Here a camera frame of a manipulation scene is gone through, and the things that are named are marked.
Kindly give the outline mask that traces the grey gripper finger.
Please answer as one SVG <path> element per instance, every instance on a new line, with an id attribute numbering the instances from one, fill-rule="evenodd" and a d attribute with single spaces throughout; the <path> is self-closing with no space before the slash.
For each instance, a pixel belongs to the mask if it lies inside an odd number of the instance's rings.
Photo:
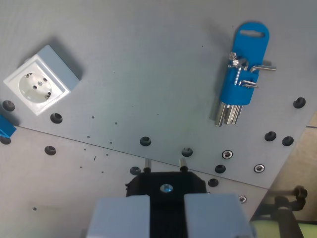
<path id="1" fill-rule="evenodd" d="M 98 201 L 88 238 L 149 238 L 150 197 L 105 197 Z"/>
<path id="2" fill-rule="evenodd" d="M 189 238 L 253 238 L 254 229 L 235 194 L 186 194 Z"/>

